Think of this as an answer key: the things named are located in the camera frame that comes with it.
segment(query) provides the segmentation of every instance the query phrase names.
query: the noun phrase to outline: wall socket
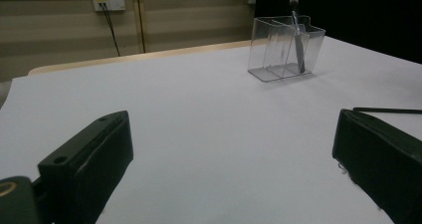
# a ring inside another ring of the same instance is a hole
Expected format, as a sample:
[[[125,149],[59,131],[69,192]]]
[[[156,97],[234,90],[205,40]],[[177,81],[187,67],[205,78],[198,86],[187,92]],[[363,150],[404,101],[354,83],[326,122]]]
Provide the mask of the wall socket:
[[[124,0],[93,0],[94,9],[97,12],[102,12],[103,8],[100,6],[101,3],[106,5],[109,11],[124,11],[126,9]]]

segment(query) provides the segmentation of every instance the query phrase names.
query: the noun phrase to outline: beige wall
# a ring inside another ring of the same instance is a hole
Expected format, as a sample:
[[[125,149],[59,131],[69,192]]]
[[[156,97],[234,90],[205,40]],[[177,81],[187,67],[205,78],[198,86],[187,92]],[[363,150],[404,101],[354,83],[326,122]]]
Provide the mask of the beige wall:
[[[146,52],[251,39],[248,0],[143,0]]]
[[[139,53],[133,0],[112,12],[122,55]],[[0,0],[0,81],[34,68],[117,56],[106,17],[93,0]]]
[[[125,0],[125,11],[111,12],[120,53],[249,40],[254,8],[247,1]],[[0,0],[0,82],[37,67],[116,56],[92,0]]]

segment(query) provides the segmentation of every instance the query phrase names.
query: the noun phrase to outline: black curtain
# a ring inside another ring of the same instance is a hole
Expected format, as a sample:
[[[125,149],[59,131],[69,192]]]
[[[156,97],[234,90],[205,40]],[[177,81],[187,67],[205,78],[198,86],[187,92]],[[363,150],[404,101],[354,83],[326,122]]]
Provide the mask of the black curtain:
[[[299,0],[326,35],[422,63],[421,0]],[[256,17],[290,15],[289,0],[257,0]]]

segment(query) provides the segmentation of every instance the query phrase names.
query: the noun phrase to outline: white table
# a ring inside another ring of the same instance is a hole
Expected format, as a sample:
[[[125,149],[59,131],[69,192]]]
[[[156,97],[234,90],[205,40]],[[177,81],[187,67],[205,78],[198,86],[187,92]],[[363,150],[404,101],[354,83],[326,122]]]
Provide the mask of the white table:
[[[261,83],[248,47],[15,79],[0,178],[127,110],[134,161],[98,223],[391,223],[331,149],[340,109],[421,109],[422,67],[326,37],[312,75]],[[422,118],[378,114],[422,138]]]

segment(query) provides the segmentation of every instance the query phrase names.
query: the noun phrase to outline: clear plastic container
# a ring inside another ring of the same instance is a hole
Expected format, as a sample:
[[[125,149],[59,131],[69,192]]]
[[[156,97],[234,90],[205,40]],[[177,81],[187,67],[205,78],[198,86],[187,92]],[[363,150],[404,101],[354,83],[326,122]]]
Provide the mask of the clear plastic container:
[[[317,62],[325,30],[299,17],[298,32],[291,16],[256,18],[248,71],[263,82],[310,74]]]

